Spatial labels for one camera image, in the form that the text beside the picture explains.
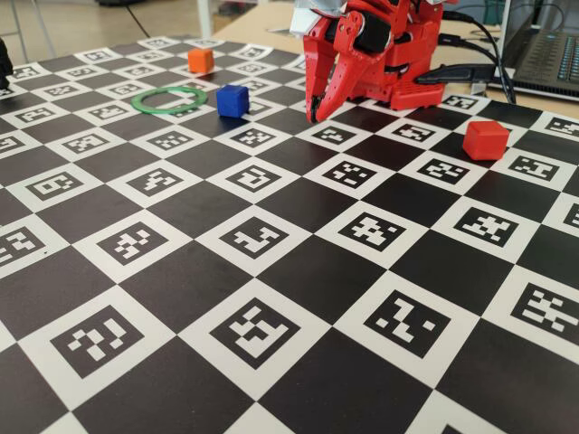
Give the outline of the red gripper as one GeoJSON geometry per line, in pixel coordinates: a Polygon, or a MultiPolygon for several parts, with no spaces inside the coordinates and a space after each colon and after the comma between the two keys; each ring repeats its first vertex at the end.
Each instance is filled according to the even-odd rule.
{"type": "Polygon", "coordinates": [[[383,60],[392,26],[364,10],[304,9],[306,110],[310,122],[334,113],[368,69],[383,60]]]}

